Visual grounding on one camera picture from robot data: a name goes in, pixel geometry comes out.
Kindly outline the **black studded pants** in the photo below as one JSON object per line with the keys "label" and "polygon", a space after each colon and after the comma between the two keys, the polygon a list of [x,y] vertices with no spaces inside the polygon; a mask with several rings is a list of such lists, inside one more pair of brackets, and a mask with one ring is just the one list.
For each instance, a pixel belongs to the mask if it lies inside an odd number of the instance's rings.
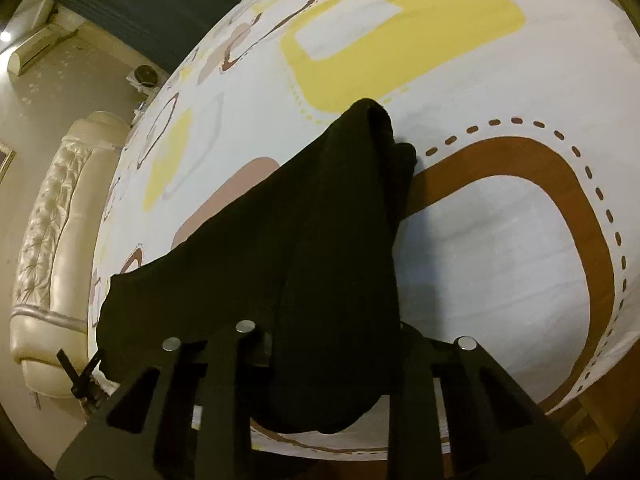
{"label": "black studded pants", "polygon": [[352,104],[168,254],[112,277],[101,372],[123,382],[168,337],[251,320],[271,344],[252,419],[281,434],[348,428],[387,391],[400,329],[393,246],[414,166],[386,110]]}

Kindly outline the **cream tufted leather headboard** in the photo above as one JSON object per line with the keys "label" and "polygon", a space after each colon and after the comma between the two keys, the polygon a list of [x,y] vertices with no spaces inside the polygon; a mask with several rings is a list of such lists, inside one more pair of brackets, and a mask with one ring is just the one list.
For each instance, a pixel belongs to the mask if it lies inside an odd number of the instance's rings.
{"label": "cream tufted leather headboard", "polygon": [[101,216],[129,126],[107,112],[73,122],[44,176],[18,252],[10,351],[26,387],[67,399],[88,358],[92,262]]}

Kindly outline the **small white desk fan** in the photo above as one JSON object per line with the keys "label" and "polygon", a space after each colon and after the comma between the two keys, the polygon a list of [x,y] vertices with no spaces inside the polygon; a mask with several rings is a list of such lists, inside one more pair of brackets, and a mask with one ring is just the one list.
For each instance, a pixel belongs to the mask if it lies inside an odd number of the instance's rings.
{"label": "small white desk fan", "polygon": [[126,77],[126,81],[133,86],[137,92],[149,96],[154,90],[160,88],[160,75],[152,66],[139,65]]}

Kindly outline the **patterned white bed sheet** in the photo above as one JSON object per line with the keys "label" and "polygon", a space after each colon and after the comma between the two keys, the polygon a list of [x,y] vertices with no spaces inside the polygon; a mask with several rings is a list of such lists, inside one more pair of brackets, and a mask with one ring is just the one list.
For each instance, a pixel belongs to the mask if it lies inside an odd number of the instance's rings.
{"label": "patterned white bed sheet", "polygon": [[242,0],[128,136],[89,347],[250,320],[262,451],[384,460],[390,340],[476,339],[546,412],[639,340],[639,36],[610,0]]}

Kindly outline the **white wall air conditioner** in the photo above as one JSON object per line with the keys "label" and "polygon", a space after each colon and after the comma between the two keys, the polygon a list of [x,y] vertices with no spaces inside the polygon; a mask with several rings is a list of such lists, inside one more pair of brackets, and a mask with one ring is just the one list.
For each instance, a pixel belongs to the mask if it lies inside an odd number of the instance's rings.
{"label": "white wall air conditioner", "polygon": [[75,34],[57,24],[40,28],[12,51],[6,70],[14,76],[21,76],[44,52]]}

